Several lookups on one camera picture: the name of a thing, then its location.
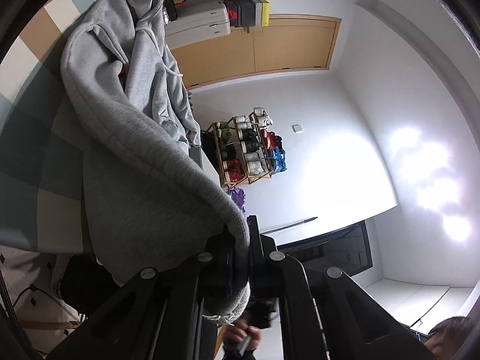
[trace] sunlight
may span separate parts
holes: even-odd
[[[451,178],[436,178],[435,174],[436,170],[450,168],[450,153],[441,143],[422,142],[421,135],[420,131],[411,127],[401,128],[392,134],[390,144],[395,155],[402,148],[411,149],[399,158],[400,175],[416,188],[418,205],[441,213],[443,229],[452,239],[463,241],[471,232],[469,221],[445,212],[449,203],[460,208],[460,186]]]
[[[443,228],[456,241],[464,241],[470,235],[470,223],[460,216],[444,216]]]
[[[418,204],[424,208],[437,211],[446,203],[460,203],[460,188],[449,178],[440,179],[433,185],[418,190]]]
[[[410,127],[395,131],[390,137],[393,154],[396,155],[404,147],[414,147],[420,135],[420,131]]]
[[[424,143],[418,151],[404,158],[400,167],[402,177],[409,183],[427,179],[431,173],[448,166],[448,151],[439,143]]]

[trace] wooden door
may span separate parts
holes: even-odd
[[[187,88],[255,73],[252,34],[232,28],[231,34],[172,50]]]
[[[271,17],[268,27],[253,33],[255,72],[328,68],[339,24],[328,19]]]

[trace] metal rod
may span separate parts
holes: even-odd
[[[276,232],[276,231],[288,229],[288,228],[290,228],[290,227],[294,227],[294,226],[298,226],[298,225],[303,225],[304,223],[308,223],[308,222],[314,221],[314,220],[317,219],[317,218],[318,218],[318,216],[315,216],[315,217],[313,217],[313,218],[309,218],[309,219],[306,219],[306,220],[304,220],[304,221],[294,223],[293,225],[288,225],[288,226],[279,227],[278,229],[268,230],[268,231],[266,231],[265,233],[262,233],[262,234],[270,234],[270,233],[274,233],[274,232]]]

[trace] purple cloth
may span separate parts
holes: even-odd
[[[232,198],[233,202],[245,214],[245,191],[242,188],[234,187],[228,190],[227,194]]]

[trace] person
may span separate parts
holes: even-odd
[[[468,317],[448,318],[430,330],[425,347],[435,356],[436,360],[451,360],[474,327],[474,321]],[[241,342],[247,334],[251,335],[252,340],[242,359],[255,360],[253,352],[260,344],[260,331],[253,326],[248,326],[243,320],[237,320],[226,328],[223,337],[225,351],[223,360],[238,360],[229,349],[232,348],[232,344]]]
[[[475,323],[468,317],[448,318],[430,330],[425,346],[437,360],[450,360],[474,327]]]
[[[248,323],[242,319],[238,319],[232,325],[227,325],[226,327],[225,333],[223,334],[223,350],[225,354],[222,360],[239,360],[238,357],[234,356],[233,348],[242,342],[247,335],[250,335],[251,341],[241,359],[255,360],[253,353],[262,339],[260,329],[249,326]]]

